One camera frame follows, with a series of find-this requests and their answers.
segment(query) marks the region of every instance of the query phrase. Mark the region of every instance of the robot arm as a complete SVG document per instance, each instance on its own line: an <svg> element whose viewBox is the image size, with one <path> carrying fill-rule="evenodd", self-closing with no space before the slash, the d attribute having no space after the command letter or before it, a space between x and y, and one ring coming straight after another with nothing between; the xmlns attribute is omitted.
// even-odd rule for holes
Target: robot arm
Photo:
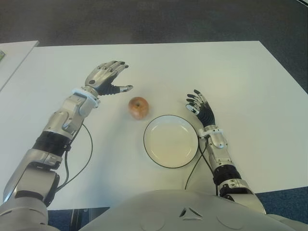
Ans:
<svg viewBox="0 0 308 231"><path fill-rule="evenodd" d="M207 151L213 171L213 181L218 186L219 195L237 202L257 212L266 213L262 203L241 178L228 153L228 143L223 137L223 130L215 124L214 113L204 96L197 90L197 95L188 94L186 108L193 112L203 124L198 131L200 139L208 139Z"/></svg>
<svg viewBox="0 0 308 231"><path fill-rule="evenodd" d="M73 95L51 116L34 146L27 151L8 181L3 193L6 203L0 209L0 215L9 212L14 216L13 212L21 212L18 207L46 213L43 211L46 207L41 202L45 206L52 202L60 179L54 170L60 166L63 153L70 150L71 141L83 120L93 108L98 107L98 96L126 92L133 88L131 85L112 85L117 75L127 67L125 62L117 61L101 64L87 77L84 87L73 90ZM26 211L28 215L33 213L29 210ZM33 217L37 218L40 214L36 213Z"/></svg>

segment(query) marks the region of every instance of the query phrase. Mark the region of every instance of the white desk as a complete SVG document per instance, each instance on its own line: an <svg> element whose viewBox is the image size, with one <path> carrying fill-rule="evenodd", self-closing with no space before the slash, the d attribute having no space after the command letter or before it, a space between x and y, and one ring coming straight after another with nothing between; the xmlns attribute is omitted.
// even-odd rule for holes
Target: white desk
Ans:
<svg viewBox="0 0 308 231"><path fill-rule="evenodd" d="M179 169L160 167L144 150L143 132L164 114L200 128L185 108L193 89L209 101L237 169L255 192L308 185L308 96L260 42L248 41L34 48L0 93L5 109L0 114L1 192L71 89L110 60L130 65L115 84L134 89L101 97L85 121L94 140L92 160L49 209L111 206L141 192L183 188L196 160ZM128 114L134 96L151 106L145 120ZM81 130L68 158L70 176L84 166L89 151L88 135ZM63 181L64 164L58 172ZM190 181L189 189L196 188L215 191L204 163Z"/></svg>
<svg viewBox="0 0 308 231"><path fill-rule="evenodd" d="M5 53L0 61L0 91L32 48L37 45L38 41L0 43L0 50Z"/></svg>

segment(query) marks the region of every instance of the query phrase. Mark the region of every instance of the plate rim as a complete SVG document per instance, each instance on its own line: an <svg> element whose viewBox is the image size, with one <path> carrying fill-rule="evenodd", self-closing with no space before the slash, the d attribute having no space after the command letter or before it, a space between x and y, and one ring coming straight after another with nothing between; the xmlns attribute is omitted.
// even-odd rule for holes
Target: plate rim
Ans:
<svg viewBox="0 0 308 231"><path fill-rule="evenodd" d="M190 122L188 122L186 119L184 119L184 118L182 118L182 117L180 117L180 116L178 116L178 115L170 115L170 114L167 114L167 115L168 115L168 116L175 116L175 117L178 117L178 118L181 118L181 119L185 120L185 121L193 128L193 130L194 130L194 132L195 132L195 134L196 134L196 137L197 137L197 141L198 141L197 143L198 143L198 145L199 145L198 134L197 134L196 130L194 129L193 125L192 125ZM159 117L163 117L163 116L167 116L167 115L161 115L161 116L158 116L158 117L152 119L152 120L148 123L148 125L146 126L146 128L145 128L145 130L144 130L144 132L143 132L143 146L144 146L145 152L147 153L147 155L149 156L149 158L150 158L151 160L153 160L153 159L151 158L151 156L149 155L149 153L148 153L148 151L146 150L146 147L145 147L145 140L144 140L145 131L147 130L148 126L149 126L154 120L156 120L156 119L159 118ZM184 164L184 165L182 165L182 166L179 166L179 167L167 167L167 166L163 166L163 165L157 163L157 162L154 161L154 160L153 160L153 162L155 162L155 163L158 164L159 166L165 167L165 168L170 168L170 169L180 168L180 167L184 167L184 166L188 165L188 164L195 158L195 156L197 155L197 153L198 153L198 147L197 147L196 153L193 155L192 159L191 159L188 163L186 163L186 164Z"/></svg>

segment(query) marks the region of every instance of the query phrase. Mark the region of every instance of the red apple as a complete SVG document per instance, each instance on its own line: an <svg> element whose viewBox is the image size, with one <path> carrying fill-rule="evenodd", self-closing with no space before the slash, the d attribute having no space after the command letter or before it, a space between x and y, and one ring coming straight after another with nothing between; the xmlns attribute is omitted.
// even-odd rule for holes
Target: red apple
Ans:
<svg viewBox="0 0 308 231"><path fill-rule="evenodd" d="M149 104L142 97L134 97L129 101L128 109L135 119L143 119L149 113Z"/></svg>

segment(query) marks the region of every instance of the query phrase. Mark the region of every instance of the gray floor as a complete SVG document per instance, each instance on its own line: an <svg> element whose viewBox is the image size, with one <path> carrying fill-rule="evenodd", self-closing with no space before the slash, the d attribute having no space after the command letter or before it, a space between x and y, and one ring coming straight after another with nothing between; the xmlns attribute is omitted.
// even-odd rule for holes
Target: gray floor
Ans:
<svg viewBox="0 0 308 231"><path fill-rule="evenodd" d="M1 0L0 43L24 40L40 46L260 40L308 92L308 8L296 0ZM307 195L302 188L258 196L267 211L308 223ZM65 230L62 213L53 213L54 222Z"/></svg>

